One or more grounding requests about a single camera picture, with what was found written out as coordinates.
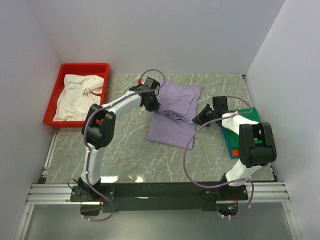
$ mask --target marble table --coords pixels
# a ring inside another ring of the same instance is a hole
[[[157,74],[150,74],[154,79]],[[241,75],[166,74],[168,80],[182,85],[202,85],[198,101],[199,113],[213,96],[237,96],[250,101]],[[109,76],[106,103],[123,95],[137,84],[136,74]],[[228,99],[230,110],[245,108],[235,99]],[[143,107],[124,115],[115,124],[114,137],[106,147],[101,166],[102,182],[187,182],[184,174],[183,149],[147,141],[153,113]],[[80,128],[61,128],[56,136],[46,184],[65,184],[78,179],[84,167],[85,147]],[[230,159],[221,128],[204,128],[194,139],[193,149],[187,152],[187,169],[195,181],[219,181],[238,159]],[[259,169],[254,181],[274,181],[271,165]]]

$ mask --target white wall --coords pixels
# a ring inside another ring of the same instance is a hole
[[[0,2],[0,239],[13,239],[53,129],[42,120],[60,69],[25,0]]]
[[[306,240],[320,237],[320,1],[286,0],[246,76]]]
[[[28,0],[63,63],[246,74],[284,0]]]

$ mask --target lavender fabric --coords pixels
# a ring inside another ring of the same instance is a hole
[[[157,99],[161,105],[153,114],[147,139],[185,148],[196,130],[192,119],[197,115],[201,90],[201,85],[179,85],[167,80],[159,90]]]

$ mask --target green cloth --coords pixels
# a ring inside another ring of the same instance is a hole
[[[237,111],[238,112],[249,112],[250,108],[241,109],[241,110],[237,110]],[[260,123],[260,117],[259,117],[258,111],[255,107],[252,108],[252,113],[243,114],[242,116],[246,119]],[[225,129],[225,131],[226,131],[226,135],[228,137],[231,149],[238,149],[239,148],[239,135],[229,129]],[[255,143],[260,144],[260,143],[262,143],[262,141],[256,140]]]

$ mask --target red plastic basket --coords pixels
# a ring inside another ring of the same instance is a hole
[[[84,121],[53,121],[54,116],[57,111],[57,101],[65,88],[64,79],[66,74],[75,74],[75,75],[98,75],[104,78],[103,88],[101,96],[100,105],[104,103],[106,97],[106,88],[108,81],[108,63],[66,63],[63,64],[60,68],[59,75],[56,79],[54,89],[50,98],[50,102],[46,109],[43,122],[45,124],[51,125],[55,128],[81,128],[84,125]]]

